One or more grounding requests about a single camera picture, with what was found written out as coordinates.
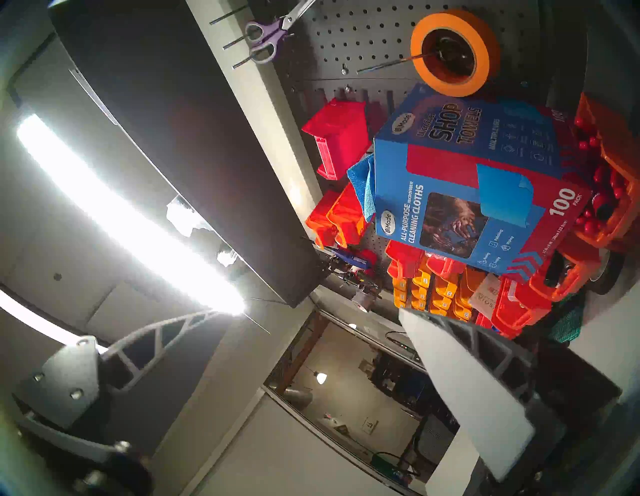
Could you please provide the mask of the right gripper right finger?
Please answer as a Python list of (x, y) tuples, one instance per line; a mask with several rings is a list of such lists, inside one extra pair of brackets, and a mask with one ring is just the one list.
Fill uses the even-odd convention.
[(565, 435), (535, 391), (535, 356), (496, 331), (449, 317), (401, 309), (400, 322), (495, 481), (531, 481)]

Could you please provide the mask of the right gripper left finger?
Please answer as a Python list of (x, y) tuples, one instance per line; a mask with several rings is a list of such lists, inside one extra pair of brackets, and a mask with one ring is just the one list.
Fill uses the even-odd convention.
[(15, 386), (15, 401), (48, 423), (69, 430), (106, 401), (107, 425), (133, 411), (173, 423), (220, 343), (220, 313), (202, 311), (149, 324), (103, 348), (93, 335), (72, 334)]

